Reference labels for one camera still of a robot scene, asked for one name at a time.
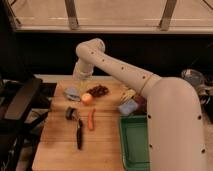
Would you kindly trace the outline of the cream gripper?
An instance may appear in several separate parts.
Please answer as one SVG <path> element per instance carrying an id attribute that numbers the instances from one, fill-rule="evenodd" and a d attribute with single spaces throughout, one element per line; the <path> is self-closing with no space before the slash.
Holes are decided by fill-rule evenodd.
<path id="1" fill-rule="evenodd" d="M 77 80 L 87 80 L 92 76 L 93 71 L 81 71 L 78 66 L 74 67 L 73 77 Z"/>

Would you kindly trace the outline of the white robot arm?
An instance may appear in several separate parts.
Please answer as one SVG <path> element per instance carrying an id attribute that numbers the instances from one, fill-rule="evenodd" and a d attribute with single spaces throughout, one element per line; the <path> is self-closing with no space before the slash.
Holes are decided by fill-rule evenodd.
<path id="1" fill-rule="evenodd" d="M 81 72 L 98 67 L 147 99 L 150 171 L 207 171 L 202 110 L 195 89 L 105 54 L 96 38 L 76 47 Z"/>

